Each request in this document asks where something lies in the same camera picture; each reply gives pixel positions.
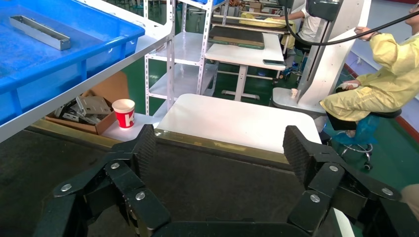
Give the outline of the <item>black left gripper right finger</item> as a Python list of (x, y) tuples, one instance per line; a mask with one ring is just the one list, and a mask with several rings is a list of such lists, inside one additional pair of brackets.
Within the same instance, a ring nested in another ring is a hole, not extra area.
[(401, 232), (401, 196), (394, 188), (352, 168), (332, 147), (307, 140), (294, 125), (286, 127), (283, 148), (306, 189), (290, 224), (315, 233), (337, 209), (364, 233)]

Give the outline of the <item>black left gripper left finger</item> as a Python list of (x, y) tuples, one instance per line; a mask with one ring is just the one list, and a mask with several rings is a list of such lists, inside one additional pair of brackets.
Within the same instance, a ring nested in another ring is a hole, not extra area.
[(156, 136), (145, 125), (133, 140), (117, 143), (99, 164), (55, 188), (53, 210), (60, 234), (85, 234), (104, 210), (116, 206), (135, 234), (153, 234), (170, 213), (143, 178), (155, 156)]

